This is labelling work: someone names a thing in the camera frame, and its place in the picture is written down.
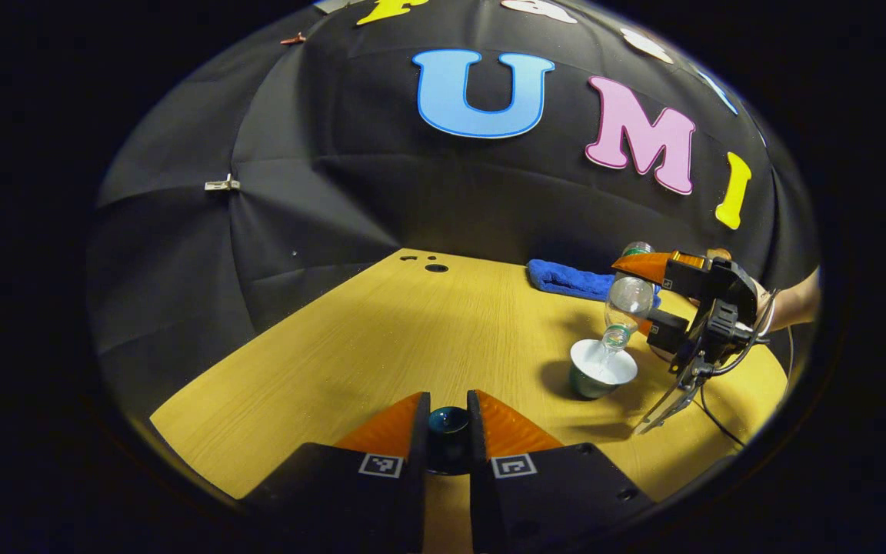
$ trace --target table surface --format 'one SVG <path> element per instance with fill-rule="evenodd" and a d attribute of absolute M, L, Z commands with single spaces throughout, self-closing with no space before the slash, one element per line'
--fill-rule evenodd
<path fill-rule="evenodd" d="M 430 263 L 449 270 L 428 271 Z M 685 298 L 661 298 L 662 309 L 692 320 Z M 303 442 L 334 444 L 414 392 L 430 392 L 435 409 L 465 406 L 467 391 L 481 389 L 563 444 L 593 442 L 661 501 L 736 445 L 698 397 L 661 428 L 631 436 L 674 382 L 640 333 L 627 348 L 637 378 L 603 399 L 577 399 L 570 346 L 604 329 L 603 302 L 535 290 L 524 266 L 401 249 L 208 369 L 151 421 L 197 473 L 242 498 Z M 707 404 L 746 441 L 784 386 L 778 360 L 759 345 L 711 379 Z M 428 476 L 426 552 L 471 551 L 469 502 L 468 476 Z"/>

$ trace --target black cable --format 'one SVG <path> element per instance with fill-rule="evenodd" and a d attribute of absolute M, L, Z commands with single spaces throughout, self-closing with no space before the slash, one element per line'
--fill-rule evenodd
<path fill-rule="evenodd" d="M 768 315 L 770 315 L 770 313 L 771 313 L 771 306 L 774 304 L 774 297 L 777 297 L 778 293 L 780 293 L 780 290 L 778 290 L 778 289 L 774 289 L 773 293 L 771 293 L 771 297 L 768 299 L 768 304 L 766 306 L 764 306 L 764 311 L 761 313 L 761 318 L 760 318 L 759 322 L 757 322 L 757 324 L 754 325 L 753 334 L 752 334 L 750 340 L 748 341 L 748 346 L 744 347 L 743 352 L 741 352 L 741 354 L 738 355 L 738 357 L 730 365 L 727 365 L 727 367 L 725 367 L 725 368 L 714 369 L 714 371 L 710 374 L 710 376 L 719 376 L 719 375 L 727 374 L 727 372 L 731 371 L 731 369 L 736 368 L 736 367 L 738 367 L 739 364 L 741 364 L 744 357 L 746 355 L 748 355 L 748 352 L 750 352 L 751 347 L 754 346 L 754 344 L 757 342 L 758 336 L 761 333 L 761 331 L 759 331 L 759 329 L 762 326 L 764 326 L 764 324 L 766 323 Z"/>
<path fill-rule="evenodd" d="M 713 415 L 713 412 L 710 411 L 710 408 L 706 407 L 706 395 L 703 394 L 704 389 L 706 389 L 706 383 L 703 383 L 703 385 L 699 386 L 699 399 L 703 402 L 703 406 L 701 407 L 703 408 L 704 413 L 710 416 L 710 419 L 713 420 L 713 423 L 717 424 L 717 427 L 724 432 L 724 435 L 727 435 L 729 438 L 734 439 L 734 442 L 741 445 L 741 447 L 743 448 L 744 444 L 743 442 L 741 442 L 741 439 L 734 437 L 734 434 L 732 434 L 732 432 L 729 432 L 727 428 L 724 427 L 724 424 L 721 424 L 720 421 L 718 421 L 717 417 Z"/>

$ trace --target yellow letter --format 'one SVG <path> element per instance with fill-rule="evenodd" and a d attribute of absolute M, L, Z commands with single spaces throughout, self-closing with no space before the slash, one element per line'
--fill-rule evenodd
<path fill-rule="evenodd" d="M 378 0 L 375 9 L 371 10 L 368 17 L 358 20 L 358 25 L 364 25 L 366 22 L 383 20 L 383 18 L 395 17 L 395 15 L 408 14 L 408 8 L 403 8 L 405 4 L 409 6 L 418 6 L 425 4 L 429 0 Z"/>
<path fill-rule="evenodd" d="M 731 163 L 731 182 L 727 185 L 727 195 L 723 203 L 717 206 L 717 219 L 736 230 L 741 227 L 741 205 L 744 203 L 744 192 L 748 190 L 751 173 L 748 164 L 739 155 L 728 152 L 727 160 Z"/>

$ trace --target green cup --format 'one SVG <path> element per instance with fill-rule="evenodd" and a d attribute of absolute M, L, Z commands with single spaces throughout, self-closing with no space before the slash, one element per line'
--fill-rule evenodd
<path fill-rule="evenodd" d="M 625 351 L 615 354 L 608 368 L 602 368 L 601 341 L 584 339 L 570 349 L 573 364 L 569 369 L 569 383 L 574 392 L 586 399 L 600 399 L 618 390 L 620 385 L 632 381 L 638 375 L 638 365 Z"/>

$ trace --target metal clip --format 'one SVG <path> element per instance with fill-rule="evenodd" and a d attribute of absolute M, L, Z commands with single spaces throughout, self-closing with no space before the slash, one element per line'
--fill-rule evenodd
<path fill-rule="evenodd" d="M 236 180 L 231 178 L 231 173 L 228 173 L 228 178 L 225 180 L 212 180 L 211 182 L 204 183 L 204 190 L 232 190 L 232 189 L 241 189 L 241 183 L 236 182 Z"/>

